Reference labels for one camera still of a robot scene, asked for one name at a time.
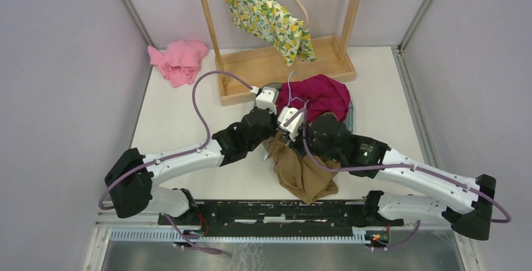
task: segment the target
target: yellow floral cloth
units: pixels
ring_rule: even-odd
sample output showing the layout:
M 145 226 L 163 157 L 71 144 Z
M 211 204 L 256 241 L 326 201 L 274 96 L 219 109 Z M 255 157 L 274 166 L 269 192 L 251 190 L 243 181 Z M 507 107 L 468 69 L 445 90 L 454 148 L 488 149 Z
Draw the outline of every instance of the yellow floral cloth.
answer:
M 292 17 L 275 0 L 225 0 L 233 23 L 248 33 L 260 37 L 279 50 L 288 66 L 296 55 L 303 61 L 316 60 L 308 29 L 303 20 Z

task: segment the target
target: brown cloth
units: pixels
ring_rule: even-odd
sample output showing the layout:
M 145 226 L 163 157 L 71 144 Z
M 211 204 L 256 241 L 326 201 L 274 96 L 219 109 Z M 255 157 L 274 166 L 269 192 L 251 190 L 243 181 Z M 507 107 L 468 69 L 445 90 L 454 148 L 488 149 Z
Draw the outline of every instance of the brown cloth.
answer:
M 323 170 L 308 155 L 301 158 L 280 140 L 281 135 L 279 132 L 274 138 L 263 143 L 269 156 L 274 159 L 274 171 L 281 186 L 306 204 L 338 193 L 338 186 L 333 181 L 337 173 Z M 325 163 L 329 169 L 340 167 L 338 162 L 322 162 L 319 157 L 314 157 L 318 162 Z

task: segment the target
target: gray floor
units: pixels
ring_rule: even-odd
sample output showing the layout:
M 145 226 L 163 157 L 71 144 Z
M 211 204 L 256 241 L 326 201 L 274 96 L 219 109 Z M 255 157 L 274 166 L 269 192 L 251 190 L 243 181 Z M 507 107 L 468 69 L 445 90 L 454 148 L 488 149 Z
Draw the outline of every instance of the gray floor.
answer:
M 391 243 L 409 235 L 393 231 Z M 404 247 L 371 253 L 363 245 L 212 243 L 223 255 L 181 251 L 171 243 L 110 242 L 102 270 L 463 270 L 451 231 L 420 231 Z

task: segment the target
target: wooden rack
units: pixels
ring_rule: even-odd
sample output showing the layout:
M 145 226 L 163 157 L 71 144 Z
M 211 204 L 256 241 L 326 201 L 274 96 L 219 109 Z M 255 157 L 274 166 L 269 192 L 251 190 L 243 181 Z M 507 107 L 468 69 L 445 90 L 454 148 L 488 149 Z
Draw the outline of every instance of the wooden rack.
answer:
M 234 73 L 250 85 L 258 87 L 272 82 L 286 82 L 291 71 L 297 72 L 298 79 L 309 78 L 321 73 L 339 82 L 354 80 L 356 71 L 346 52 L 359 3 L 360 0 L 349 0 L 340 37 L 331 35 L 312 39 L 312 46 L 316 54 L 314 62 L 303 62 L 296 59 L 294 64 L 288 67 L 282 55 L 271 46 L 221 55 L 209 4 L 207 0 L 201 0 L 216 55 L 216 68 Z M 245 86 L 236 80 L 230 80 L 226 75 L 218 75 L 218 86 L 221 104 L 224 106 L 255 99 L 255 95 L 250 93 Z

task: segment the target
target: white wall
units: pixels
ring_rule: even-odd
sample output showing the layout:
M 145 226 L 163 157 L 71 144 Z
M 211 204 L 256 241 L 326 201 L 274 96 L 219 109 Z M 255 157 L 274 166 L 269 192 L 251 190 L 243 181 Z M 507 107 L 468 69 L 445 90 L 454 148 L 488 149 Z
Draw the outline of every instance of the white wall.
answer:
M 278 0 L 301 17 L 291 0 Z M 394 45 L 401 41 L 423 0 L 361 0 L 352 45 Z M 179 39 L 210 44 L 200 0 L 132 0 L 157 47 Z M 309 13 L 311 36 L 339 34 L 348 0 L 301 0 Z M 234 26 L 225 0 L 209 0 L 222 48 L 267 46 Z
M 513 216 L 510 224 L 492 224 L 490 240 L 478 244 L 486 270 L 532 265 L 530 6 L 530 0 L 434 0 L 406 48 L 443 167 L 496 177 L 495 198 Z
M 148 76 L 120 0 L 0 0 L 0 270 L 80 270 Z

